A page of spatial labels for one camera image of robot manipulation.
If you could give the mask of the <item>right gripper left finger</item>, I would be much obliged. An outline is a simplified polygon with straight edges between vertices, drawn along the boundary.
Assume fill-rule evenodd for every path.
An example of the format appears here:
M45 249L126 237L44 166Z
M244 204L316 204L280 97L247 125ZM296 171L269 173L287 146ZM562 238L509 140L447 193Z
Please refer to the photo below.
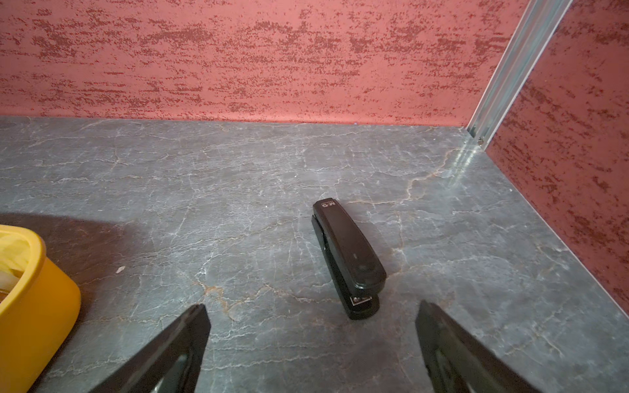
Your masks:
M190 306L93 392L194 392L211 332L206 306Z

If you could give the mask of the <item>yellow plastic storage box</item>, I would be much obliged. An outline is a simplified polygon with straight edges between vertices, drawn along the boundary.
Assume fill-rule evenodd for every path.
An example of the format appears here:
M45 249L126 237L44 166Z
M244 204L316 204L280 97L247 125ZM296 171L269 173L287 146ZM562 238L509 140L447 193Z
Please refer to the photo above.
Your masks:
M26 392L68 337L78 319L77 284L47 255L30 229L1 226L1 391Z

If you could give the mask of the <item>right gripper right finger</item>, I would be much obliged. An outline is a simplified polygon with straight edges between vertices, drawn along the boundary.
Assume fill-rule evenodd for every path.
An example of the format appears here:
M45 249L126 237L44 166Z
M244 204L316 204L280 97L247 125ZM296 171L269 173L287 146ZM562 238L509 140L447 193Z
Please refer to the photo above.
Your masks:
M538 392L440 306L421 301L415 320L435 392Z

